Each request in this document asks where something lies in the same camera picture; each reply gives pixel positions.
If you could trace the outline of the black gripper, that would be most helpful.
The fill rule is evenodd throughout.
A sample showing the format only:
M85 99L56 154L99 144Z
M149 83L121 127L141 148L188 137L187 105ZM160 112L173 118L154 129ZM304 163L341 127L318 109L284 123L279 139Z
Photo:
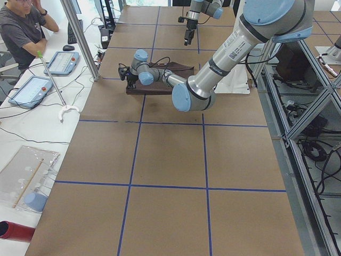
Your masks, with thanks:
M194 37L194 30L196 30L198 26L198 20L186 17L178 17L178 22L184 23L185 21L187 30L184 34L184 45L190 45Z
M118 64L118 74L122 81L127 80L127 90L134 90L136 89L136 81L138 80L138 75L134 75L131 72L129 66L119 63Z

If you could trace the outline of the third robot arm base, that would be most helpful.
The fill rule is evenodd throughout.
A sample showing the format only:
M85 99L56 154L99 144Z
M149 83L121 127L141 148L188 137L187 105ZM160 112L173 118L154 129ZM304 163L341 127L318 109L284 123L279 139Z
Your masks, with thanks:
M340 36L333 46L316 46L315 48L318 52L317 59L321 59L328 65L340 66Z

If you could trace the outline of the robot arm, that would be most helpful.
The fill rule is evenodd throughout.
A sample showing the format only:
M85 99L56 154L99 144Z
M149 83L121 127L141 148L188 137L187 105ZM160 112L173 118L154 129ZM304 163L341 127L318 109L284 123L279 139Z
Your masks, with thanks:
M190 9L186 15L182 15L178 18L179 23L186 21L186 31L184 34L184 45L190 45L197 26L199 24L199 16L201 13L206 14L214 19L219 19L223 14L223 3L224 1L213 0L213 1L197 1L193 0L190 3Z
M131 66L118 69L119 76L129 84L163 82L172 88L172 102L179 111L206 110L215 102L214 86L257 44L309 37L314 5L314 1L245 1L237 28L196 75L185 79L170 70L152 68L146 51L139 49Z

